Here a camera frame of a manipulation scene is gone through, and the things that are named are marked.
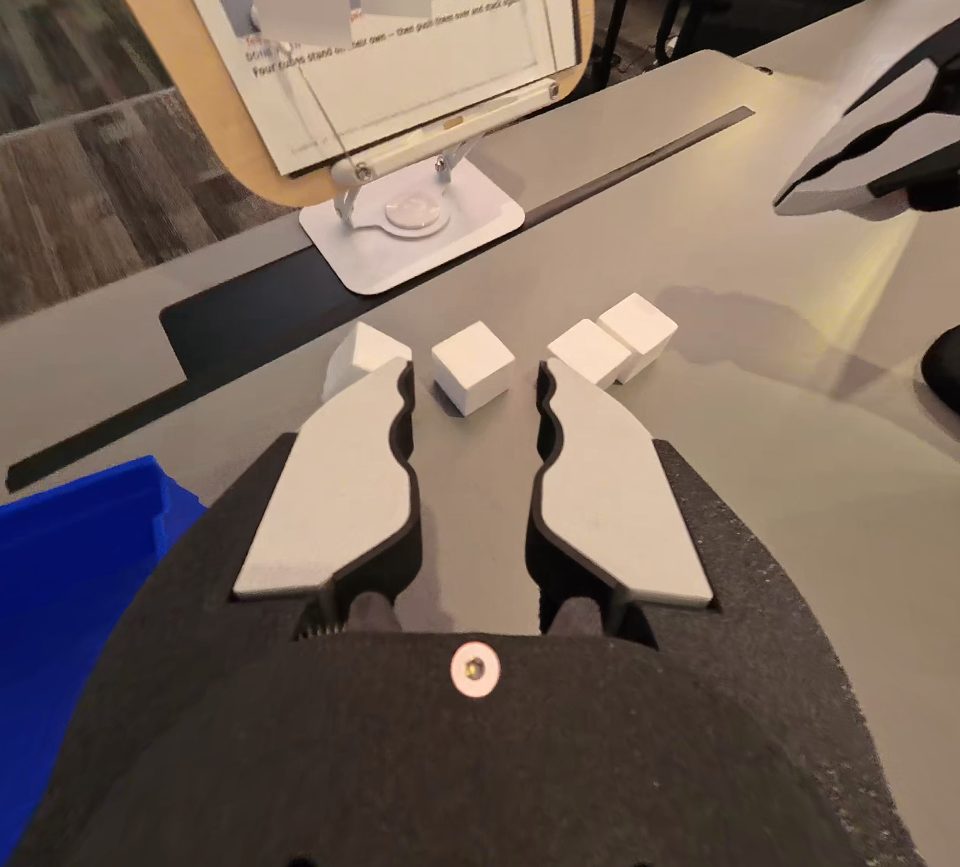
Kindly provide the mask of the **printed paper sheet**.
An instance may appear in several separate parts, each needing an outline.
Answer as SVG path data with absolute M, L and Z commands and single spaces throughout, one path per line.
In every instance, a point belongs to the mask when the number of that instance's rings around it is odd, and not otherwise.
M 575 0 L 192 0 L 280 176 L 573 68 Z

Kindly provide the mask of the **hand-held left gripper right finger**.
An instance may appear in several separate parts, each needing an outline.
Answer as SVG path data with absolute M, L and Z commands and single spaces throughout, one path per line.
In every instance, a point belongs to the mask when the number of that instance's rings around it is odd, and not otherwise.
M 714 608 L 714 587 L 652 434 L 565 362 L 539 363 L 525 565 L 539 627 L 585 598 L 605 634 L 651 634 L 645 605 Z

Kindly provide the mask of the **wooden board document stand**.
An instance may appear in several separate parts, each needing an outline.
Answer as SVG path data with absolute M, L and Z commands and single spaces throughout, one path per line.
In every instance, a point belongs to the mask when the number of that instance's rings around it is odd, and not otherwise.
M 126 0 L 226 171 L 252 193 L 299 210 L 299 224 L 351 293 L 405 285 L 524 226 L 518 201 L 468 155 L 490 133 L 562 102 L 582 78 L 594 0 L 575 0 L 581 53 L 568 69 L 281 176 L 192 0 Z

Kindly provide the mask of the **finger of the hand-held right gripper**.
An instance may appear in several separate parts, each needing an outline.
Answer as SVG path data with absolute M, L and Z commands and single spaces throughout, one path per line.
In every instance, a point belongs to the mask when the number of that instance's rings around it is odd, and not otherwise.
M 837 163 L 868 153 L 927 115 L 958 117 L 958 57 L 944 65 L 924 57 L 881 78 L 816 145 L 813 161 Z
M 774 203 L 782 216 L 854 212 L 890 194 L 938 184 L 958 173 L 959 117 L 927 112 L 866 153 L 789 186 Z

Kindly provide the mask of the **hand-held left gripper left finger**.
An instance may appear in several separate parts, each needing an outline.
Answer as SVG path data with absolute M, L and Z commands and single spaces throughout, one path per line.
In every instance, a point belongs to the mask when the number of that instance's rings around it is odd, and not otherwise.
M 321 630 L 398 629 L 423 563 L 414 366 L 394 358 L 298 430 L 232 587 L 241 602 L 301 599 Z

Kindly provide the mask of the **white foam cube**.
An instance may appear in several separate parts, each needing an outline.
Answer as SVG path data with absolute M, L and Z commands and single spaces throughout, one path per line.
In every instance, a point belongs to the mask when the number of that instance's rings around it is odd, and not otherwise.
M 603 390 L 610 388 L 630 366 L 633 354 L 597 322 L 582 319 L 546 345 L 549 357 L 558 358 L 584 379 Z
M 475 321 L 431 348 L 434 381 L 465 418 L 508 390 L 516 360 L 484 321 Z
M 596 323 L 630 353 L 616 377 L 620 384 L 631 381 L 658 359 L 678 331 L 676 321 L 638 293 L 604 311 Z
M 411 348 L 366 322 L 355 322 L 330 356 L 321 403 L 328 403 L 357 381 L 398 358 L 412 361 Z

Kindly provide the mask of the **blue plastic bin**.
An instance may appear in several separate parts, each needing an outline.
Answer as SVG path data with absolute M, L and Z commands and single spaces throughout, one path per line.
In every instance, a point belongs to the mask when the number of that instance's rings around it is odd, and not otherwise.
M 207 511 L 146 456 L 1 510 L 1 856 L 23 836 L 109 634 Z

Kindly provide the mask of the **black wrist rest pad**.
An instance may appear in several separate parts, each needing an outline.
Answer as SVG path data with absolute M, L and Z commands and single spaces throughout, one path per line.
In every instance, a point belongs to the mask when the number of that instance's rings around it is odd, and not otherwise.
M 921 358 L 921 378 L 931 394 L 955 415 L 959 415 L 959 335 L 955 325 L 942 333 Z

